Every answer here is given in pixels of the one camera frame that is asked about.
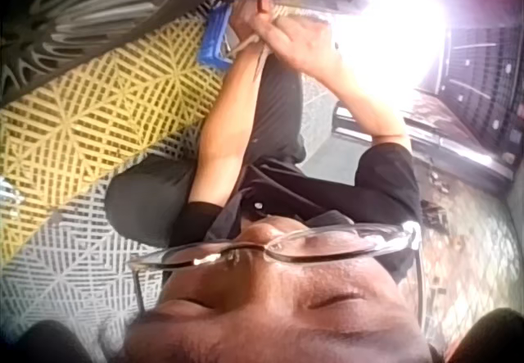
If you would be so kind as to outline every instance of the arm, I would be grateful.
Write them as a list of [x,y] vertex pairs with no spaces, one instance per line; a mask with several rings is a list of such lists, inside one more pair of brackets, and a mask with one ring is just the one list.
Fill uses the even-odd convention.
[[224,79],[201,133],[198,167],[189,202],[224,206],[237,182],[253,128],[260,75],[260,43],[241,52]]
[[251,24],[280,58],[317,79],[343,101],[373,137],[373,144],[398,143],[411,151],[404,120],[387,102],[371,98],[359,88],[332,46],[329,25],[302,17],[279,17],[272,23],[264,14],[255,16]]

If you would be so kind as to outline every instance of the black shirt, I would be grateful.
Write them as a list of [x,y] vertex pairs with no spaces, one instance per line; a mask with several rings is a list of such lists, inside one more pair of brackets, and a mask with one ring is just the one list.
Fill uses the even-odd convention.
[[[413,159],[404,147],[385,143],[360,158],[355,186],[313,179],[284,162],[263,159],[247,166],[225,207],[188,203],[174,225],[176,245],[216,238],[235,238],[241,215],[294,218],[308,226],[334,225],[344,217],[355,223],[399,225],[420,222],[420,199]],[[398,282],[413,262],[406,249],[379,261]]]

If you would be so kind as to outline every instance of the yellow floor mat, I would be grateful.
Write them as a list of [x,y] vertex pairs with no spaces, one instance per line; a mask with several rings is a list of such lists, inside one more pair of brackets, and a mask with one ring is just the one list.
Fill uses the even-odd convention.
[[204,19],[180,19],[0,111],[0,267],[53,209],[206,115],[221,86],[196,62]]

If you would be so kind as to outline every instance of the blue object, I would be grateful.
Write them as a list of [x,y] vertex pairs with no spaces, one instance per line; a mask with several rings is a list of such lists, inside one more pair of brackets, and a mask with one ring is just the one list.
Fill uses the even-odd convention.
[[232,65],[233,62],[223,57],[220,51],[230,15],[231,6],[228,4],[216,7],[210,12],[202,46],[198,53],[200,63],[214,66],[219,70],[227,70]]

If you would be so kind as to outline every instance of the forearm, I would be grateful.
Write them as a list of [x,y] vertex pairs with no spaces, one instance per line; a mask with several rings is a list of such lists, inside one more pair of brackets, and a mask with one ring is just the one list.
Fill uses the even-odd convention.
[[251,45],[237,56],[227,73],[219,97],[202,129],[201,159],[243,158],[255,118],[262,70],[258,77],[255,77],[255,71],[260,52],[260,45]]
[[400,112],[387,101],[364,93],[357,85],[350,68],[342,61],[332,75],[325,75],[320,81],[345,104],[375,143],[397,138],[410,149],[409,136]]

